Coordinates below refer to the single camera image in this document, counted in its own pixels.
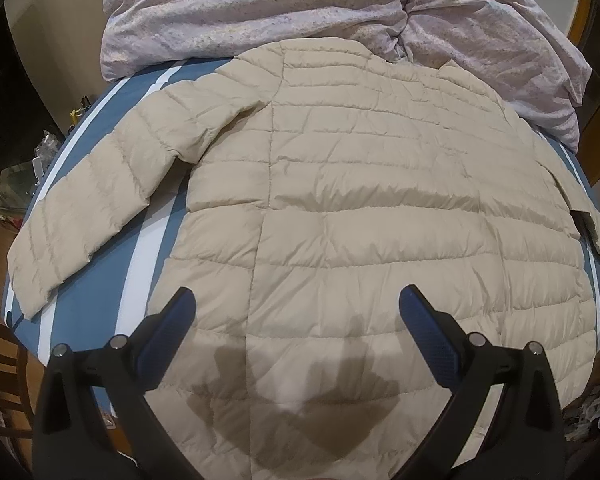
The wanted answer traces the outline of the wooden chair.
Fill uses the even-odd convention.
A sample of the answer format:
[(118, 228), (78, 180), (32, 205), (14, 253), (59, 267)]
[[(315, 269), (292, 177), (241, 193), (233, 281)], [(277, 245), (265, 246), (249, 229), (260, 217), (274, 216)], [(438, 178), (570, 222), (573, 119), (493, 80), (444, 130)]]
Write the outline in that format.
[(34, 414), (27, 382), (29, 353), (1, 323), (0, 341), (8, 345), (6, 353), (0, 352), (0, 414), (6, 417), (0, 437), (31, 439)]

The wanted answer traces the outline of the lilac floral duvet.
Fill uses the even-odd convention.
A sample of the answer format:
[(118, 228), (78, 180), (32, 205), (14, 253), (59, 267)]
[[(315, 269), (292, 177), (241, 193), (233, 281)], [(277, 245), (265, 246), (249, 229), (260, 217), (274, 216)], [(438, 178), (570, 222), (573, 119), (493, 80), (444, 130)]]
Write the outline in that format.
[(113, 81), (181, 58), (338, 37), (389, 62), (455, 62), (568, 148), (592, 70), (534, 0), (102, 0), (100, 69)]

